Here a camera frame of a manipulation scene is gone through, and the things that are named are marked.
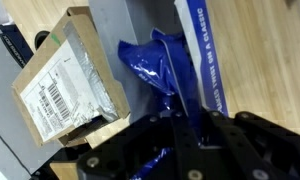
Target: barcode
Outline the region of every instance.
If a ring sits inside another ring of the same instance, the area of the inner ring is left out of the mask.
[[[46,94],[44,93],[44,91],[40,91],[39,92],[40,96],[41,96],[41,99],[42,99],[42,102],[43,102],[43,105],[46,107],[45,109],[47,110],[48,112],[48,117],[50,117],[52,114],[53,114],[53,109],[50,105],[50,102],[46,96]]]
[[[66,105],[66,103],[64,102],[64,100],[62,99],[62,96],[57,88],[57,86],[53,83],[49,88],[48,91],[55,103],[55,105],[58,108],[58,111],[62,117],[63,120],[66,120],[69,115],[70,115],[70,111]]]

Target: cardboard box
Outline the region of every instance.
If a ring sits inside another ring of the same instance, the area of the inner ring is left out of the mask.
[[[25,101],[24,100],[25,97],[22,96],[23,91],[28,91],[27,89],[29,89],[29,87],[28,87],[28,86],[30,86],[29,84],[33,84],[33,82],[40,82],[39,77],[41,77],[41,74],[43,73],[43,71],[45,71],[42,69],[51,65],[51,61],[55,61],[54,59],[56,59],[55,56],[57,54],[59,56],[63,56],[64,54],[77,55],[78,49],[76,49],[76,48],[73,49],[73,46],[72,46],[72,51],[75,51],[75,52],[70,52],[71,48],[68,48],[69,51],[65,51],[66,53],[65,52],[60,53],[60,51],[64,51],[64,50],[61,50],[61,48],[64,48],[64,46],[69,46],[69,44],[71,46],[71,42],[69,42],[69,40],[67,39],[69,37],[66,36],[65,29],[64,29],[67,25],[69,25],[69,23],[73,27],[76,35],[79,37],[80,44],[81,44],[82,48],[85,50],[85,56],[88,57],[87,59],[89,59],[91,62],[91,65],[92,65],[91,67],[93,67],[93,69],[96,70],[95,71],[95,72],[97,72],[96,74],[99,76],[101,82],[103,83],[104,89],[105,89],[106,93],[108,94],[111,102],[114,105],[114,108],[118,115],[118,118],[125,118],[129,113],[129,107],[127,104],[127,100],[126,100],[124,91],[121,87],[121,84],[119,82],[117,82],[116,80],[114,80],[114,78],[111,74],[111,71],[108,67],[108,63],[105,60],[105,55],[101,48],[101,45],[99,42],[99,37],[98,37],[96,30],[94,28],[94,25],[92,23],[92,18],[91,18],[89,8],[88,7],[69,8],[66,11],[66,14],[58,22],[56,27],[52,30],[49,37],[47,37],[47,39],[44,41],[44,43],[41,45],[41,47],[38,49],[38,51],[35,53],[33,58],[26,65],[26,67],[22,70],[22,72],[19,74],[19,76],[17,77],[17,79],[15,80],[15,82],[12,85],[14,99],[18,105],[18,108],[21,111],[21,114],[22,114],[35,142],[39,146],[44,144],[45,142],[48,142],[50,140],[55,140],[55,139],[59,139],[60,142],[65,146],[67,146],[67,145],[69,146],[69,142],[74,143],[74,142],[84,141],[84,140],[82,140],[84,138],[84,137],[82,137],[82,134],[86,134],[85,131],[88,128],[87,125],[84,125],[84,127],[80,127],[80,128],[77,128],[74,125],[70,125],[69,127],[62,130],[61,132],[57,133],[53,137],[48,138],[48,140],[43,140],[42,134],[39,133],[39,129],[36,126],[34,119],[32,118],[32,116],[34,116],[33,111],[32,111],[32,114],[30,114],[28,109],[31,109],[31,108],[27,108],[27,106],[29,107],[29,104],[27,104],[27,105],[25,104],[25,102],[27,102],[27,101]],[[54,96],[51,94],[50,101],[52,101],[52,99],[54,99]],[[97,126],[94,126],[94,128],[100,128],[105,123],[106,122],[103,121],[103,123],[101,123]]]

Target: white label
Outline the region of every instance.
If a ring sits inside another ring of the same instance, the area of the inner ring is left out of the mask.
[[[68,41],[20,94],[43,142],[99,114],[98,103]]]

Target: screw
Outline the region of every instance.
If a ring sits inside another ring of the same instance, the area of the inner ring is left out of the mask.
[[[87,165],[91,168],[94,168],[98,164],[99,164],[99,159],[97,157],[92,157],[87,161]]]
[[[189,180],[202,180],[203,176],[202,173],[196,169],[192,169],[188,173]]]
[[[244,118],[244,119],[248,119],[249,118],[249,115],[247,113],[242,113],[241,114],[241,117]]]
[[[150,122],[156,122],[157,120],[158,120],[158,118],[155,117],[155,116],[153,116],[153,117],[150,118]]]
[[[182,116],[182,112],[177,112],[176,116],[177,117],[181,117]]]
[[[217,117],[219,116],[219,112],[213,112],[212,115]]]
[[[257,180],[268,180],[269,175],[264,170],[255,169],[252,171],[253,177]]]

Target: black metal frame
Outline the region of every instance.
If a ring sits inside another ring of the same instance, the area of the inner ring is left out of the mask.
[[[202,122],[198,146],[182,113],[146,116],[86,153],[79,179],[129,179],[166,147],[173,151],[144,179],[300,178],[300,135],[249,112],[230,119],[203,111]]]

